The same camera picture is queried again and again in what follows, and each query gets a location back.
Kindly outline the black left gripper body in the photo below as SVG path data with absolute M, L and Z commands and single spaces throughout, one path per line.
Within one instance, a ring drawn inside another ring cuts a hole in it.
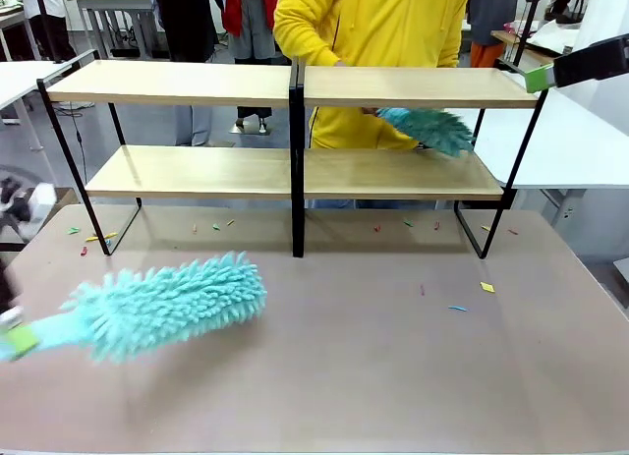
M 1 230 L 11 228 L 24 242 L 31 239 L 31 235 L 21 229 L 32 219 L 31 196 L 32 193 L 25 191 L 22 183 L 13 177 L 1 180 Z

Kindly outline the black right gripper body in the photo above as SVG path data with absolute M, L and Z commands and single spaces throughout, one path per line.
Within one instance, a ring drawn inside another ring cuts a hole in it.
M 628 36 L 618 35 L 586 47 L 587 80 L 602 81 L 628 74 Z

